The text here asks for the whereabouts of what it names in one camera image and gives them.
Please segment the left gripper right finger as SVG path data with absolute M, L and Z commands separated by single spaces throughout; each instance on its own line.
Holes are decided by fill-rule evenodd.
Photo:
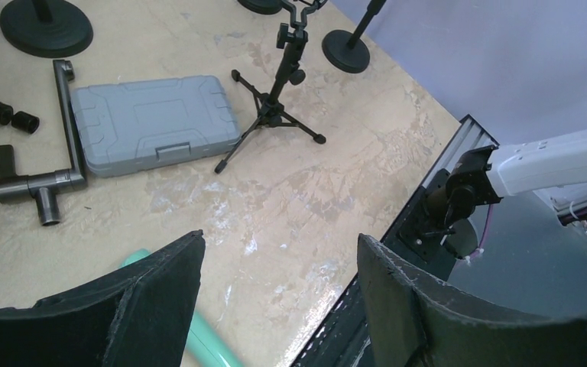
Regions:
M 358 236 L 358 281 L 377 366 L 587 366 L 587 314 L 493 304 Z

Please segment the mint green microphone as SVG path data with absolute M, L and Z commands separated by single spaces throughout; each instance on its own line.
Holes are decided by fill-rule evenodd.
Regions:
M 195 310 L 186 339 L 186 351 L 200 366 L 244 366 L 204 317 Z

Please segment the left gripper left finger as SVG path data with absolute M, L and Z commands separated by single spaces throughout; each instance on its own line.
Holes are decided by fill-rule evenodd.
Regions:
M 0 366 L 178 366 L 206 250 L 192 231 L 29 308 L 0 309 Z

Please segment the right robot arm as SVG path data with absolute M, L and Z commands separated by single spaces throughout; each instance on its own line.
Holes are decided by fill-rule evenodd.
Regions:
M 431 235 L 445 235 L 477 206 L 506 196 L 587 183 L 587 129 L 517 145 L 466 151 L 424 204 Z

